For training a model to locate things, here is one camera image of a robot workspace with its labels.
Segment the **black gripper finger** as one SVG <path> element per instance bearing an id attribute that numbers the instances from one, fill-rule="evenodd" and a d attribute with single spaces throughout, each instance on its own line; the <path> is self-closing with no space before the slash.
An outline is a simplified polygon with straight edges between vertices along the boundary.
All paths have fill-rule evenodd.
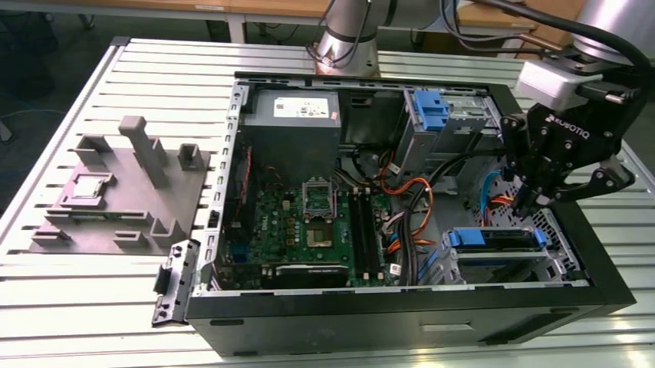
<path id="1" fill-rule="evenodd" d="M 545 206 L 540 200 L 552 184 L 549 163 L 544 156 L 552 138 L 552 129 L 542 113 L 522 113 L 500 120 L 505 162 L 520 180 L 520 188 L 512 201 L 514 215 L 532 215 Z"/>
<path id="2" fill-rule="evenodd" d="M 574 202 L 580 199 L 602 196 L 617 192 L 634 183 L 634 174 L 620 163 L 617 158 L 608 158 L 598 163 L 586 182 L 566 183 L 568 172 L 548 174 L 548 181 L 538 184 L 530 212 L 549 207 L 554 202 Z"/>

